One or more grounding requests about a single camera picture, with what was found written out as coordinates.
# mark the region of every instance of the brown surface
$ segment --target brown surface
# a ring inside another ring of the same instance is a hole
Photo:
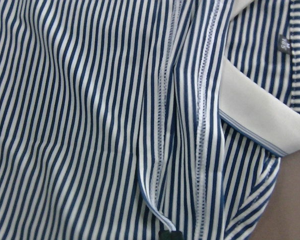
[[[300,151],[281,160],[273,194],[250,240],[300,240]]]

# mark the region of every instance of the blue and white striped fabric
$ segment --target blue and white striped fabric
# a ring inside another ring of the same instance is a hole
[[[0,240],[250,235],[280,159],[221,120],[222,58],[300,112],[300,1],[232,7],[0,0]]]

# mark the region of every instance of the black object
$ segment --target black object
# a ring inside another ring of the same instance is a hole
[[[160,230],[159,240],[184,240],[184,237],[180,231]]]

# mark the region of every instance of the clothing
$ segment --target clothing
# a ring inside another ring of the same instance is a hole
[[[221,120],[222,59],[241,14],[287,2],[0,1],[0,239],[248,237],[280,158]]]

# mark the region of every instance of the fabric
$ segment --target fabric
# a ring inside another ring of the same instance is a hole
[[[233,4],[0,0],[0,239],[250,235],[280,158],[221,119],[222,59],[300,113],[300,1]]]

